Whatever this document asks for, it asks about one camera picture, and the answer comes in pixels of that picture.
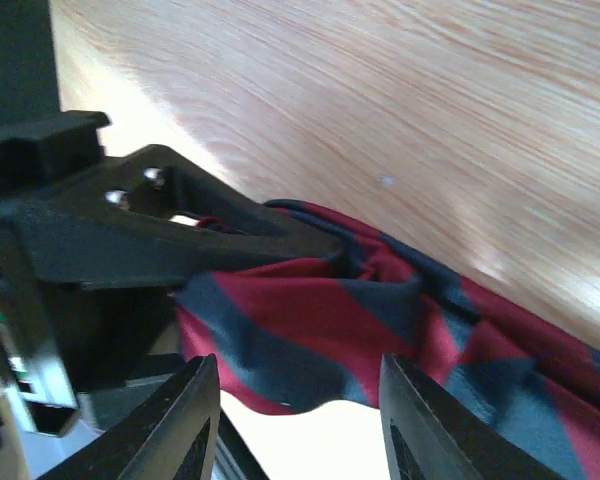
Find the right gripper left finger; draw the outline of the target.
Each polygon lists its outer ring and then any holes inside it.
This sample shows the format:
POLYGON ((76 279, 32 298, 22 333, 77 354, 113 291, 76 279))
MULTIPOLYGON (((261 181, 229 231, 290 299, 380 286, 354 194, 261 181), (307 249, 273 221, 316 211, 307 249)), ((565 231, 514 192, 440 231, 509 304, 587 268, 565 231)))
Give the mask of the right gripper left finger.
POLYGON ((210 479, 220 418, 216 356, 195 357, 45 479, 210 479))

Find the red navy striped tie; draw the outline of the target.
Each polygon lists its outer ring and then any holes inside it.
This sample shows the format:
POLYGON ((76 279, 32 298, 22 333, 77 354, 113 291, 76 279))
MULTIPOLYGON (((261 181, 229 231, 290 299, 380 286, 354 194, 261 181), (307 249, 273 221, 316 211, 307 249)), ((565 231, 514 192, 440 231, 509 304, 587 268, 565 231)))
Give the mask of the red navy striped tie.
POLYGON ((600 351, 336 211, 272 208, 339 249, 191 277, 176 294, 186 357, 266 415, 379 404, 381 360, 405 356, 472 414, 567 479, 600 479, 600 351))

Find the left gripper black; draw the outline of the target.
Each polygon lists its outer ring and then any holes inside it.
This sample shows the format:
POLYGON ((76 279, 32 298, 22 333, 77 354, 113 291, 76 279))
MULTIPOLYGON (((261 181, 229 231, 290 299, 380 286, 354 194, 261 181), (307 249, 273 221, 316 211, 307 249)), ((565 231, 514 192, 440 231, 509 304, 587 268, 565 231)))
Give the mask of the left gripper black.
POLYGON ((101 112, 0 128, 0 374, 19 426, 60 437, 171 319, 169 286, 336 253, 162 145, 109 158, 101 112))

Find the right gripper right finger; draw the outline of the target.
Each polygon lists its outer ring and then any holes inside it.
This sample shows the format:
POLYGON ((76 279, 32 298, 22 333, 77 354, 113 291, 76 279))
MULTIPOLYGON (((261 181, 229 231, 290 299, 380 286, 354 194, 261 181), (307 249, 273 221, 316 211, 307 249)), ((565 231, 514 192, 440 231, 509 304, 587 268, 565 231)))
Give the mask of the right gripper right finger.
POLYGON ((559 479, 403 355, 382 357, 379 405, 392 479, 559 479))

